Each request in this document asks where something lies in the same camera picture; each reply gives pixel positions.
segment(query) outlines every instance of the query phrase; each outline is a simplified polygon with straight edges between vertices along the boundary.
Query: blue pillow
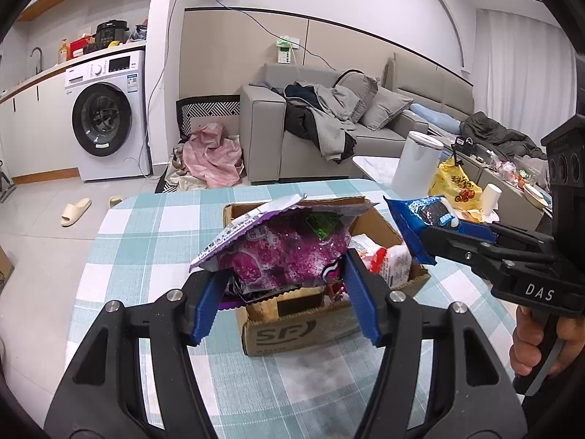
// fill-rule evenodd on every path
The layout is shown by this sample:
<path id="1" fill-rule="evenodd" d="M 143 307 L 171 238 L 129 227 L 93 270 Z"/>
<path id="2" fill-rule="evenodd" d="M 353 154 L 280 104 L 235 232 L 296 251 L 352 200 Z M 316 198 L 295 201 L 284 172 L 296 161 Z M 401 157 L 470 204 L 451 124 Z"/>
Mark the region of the blue pillow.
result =
<path id="1" fill-rule="evenodd" d="M 455 120 L 450 115 L 442 112 L 435 112 L 434 110 L 427 109 L 420 104 L 410 104 L 410 110 L 449 133 L 461 135 L 461 122 Z"/>

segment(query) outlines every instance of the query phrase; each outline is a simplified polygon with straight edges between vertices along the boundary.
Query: washing machine door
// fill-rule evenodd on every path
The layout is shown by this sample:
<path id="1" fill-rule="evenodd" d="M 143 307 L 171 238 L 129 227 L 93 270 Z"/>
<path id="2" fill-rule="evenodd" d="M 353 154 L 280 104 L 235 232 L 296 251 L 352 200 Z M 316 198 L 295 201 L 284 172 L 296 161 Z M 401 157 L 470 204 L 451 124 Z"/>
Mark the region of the washing machine door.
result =
<path id="1" fill-rule="evenodd" d="M 96 157 L 107 157 L 126 141 L 132 110 L 121 90 L 110 84 L 92 84 L 77 97 L 72 122 L 79 145 Z"/>

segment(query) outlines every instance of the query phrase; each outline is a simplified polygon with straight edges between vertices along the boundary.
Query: human hand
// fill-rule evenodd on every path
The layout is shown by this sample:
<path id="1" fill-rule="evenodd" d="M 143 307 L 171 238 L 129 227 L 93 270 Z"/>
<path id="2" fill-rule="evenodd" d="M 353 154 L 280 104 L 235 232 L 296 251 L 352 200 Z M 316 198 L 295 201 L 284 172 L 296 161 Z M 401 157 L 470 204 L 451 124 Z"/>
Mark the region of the human hand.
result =
<path id="1" fill-rule="evenodd" d="M 565 345 L 551 367 L 551 375 L 558 375 L 577 358 L 585 346 L 585 317 L 559 317 L 556 334 L 565 340 Z M 530 314 L 530 308 L 516 309 L 516 329 L 512 334 L 514 344 L 510 347 L 510 365 L 514 372 L 526 376 L 540 363 L 542 357 L 538 345 L 544 338 L 544 330 Z"/>

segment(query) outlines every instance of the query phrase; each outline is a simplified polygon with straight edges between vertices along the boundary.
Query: pressure cooker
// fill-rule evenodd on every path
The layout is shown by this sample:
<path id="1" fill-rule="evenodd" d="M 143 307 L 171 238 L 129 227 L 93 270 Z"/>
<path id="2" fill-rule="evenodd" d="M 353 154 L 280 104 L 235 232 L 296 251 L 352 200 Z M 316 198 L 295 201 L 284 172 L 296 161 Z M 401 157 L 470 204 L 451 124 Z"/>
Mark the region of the pressure cooker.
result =
<path id="1" fill-rule="evenodd" d="M 95 45 L 97 49 L 107 48 L 112 41 L 121 43 L 128 40 L 128 22 L 123 20 L 109 20 L 101 23 L 95 32 Z"/>

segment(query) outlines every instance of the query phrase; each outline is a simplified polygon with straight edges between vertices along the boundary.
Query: baseboard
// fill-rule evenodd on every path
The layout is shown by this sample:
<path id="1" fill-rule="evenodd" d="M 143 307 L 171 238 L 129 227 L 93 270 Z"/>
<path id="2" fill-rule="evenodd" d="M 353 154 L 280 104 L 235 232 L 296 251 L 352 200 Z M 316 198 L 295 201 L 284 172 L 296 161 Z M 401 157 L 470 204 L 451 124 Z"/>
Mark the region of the baseboard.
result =
<path id="1" fill-rule="evenodd" d="M 65 168 L 64 170 L 43 171 L 43 173 L 32 173 L 21 177 L 13 177 L 12 181 L 16 185 L 26 183 L 36 183 L 38 181 L 64 180 L 79 178 L 77 168 Z"/>
<path id="2" fill-rule="evenodd" d="M 152 164 L 152 174 L 157 176 L 157 177 L 160 177 L 167 169 L 167 165 L 168 165 L 168 162 L 153 163 Z"/>

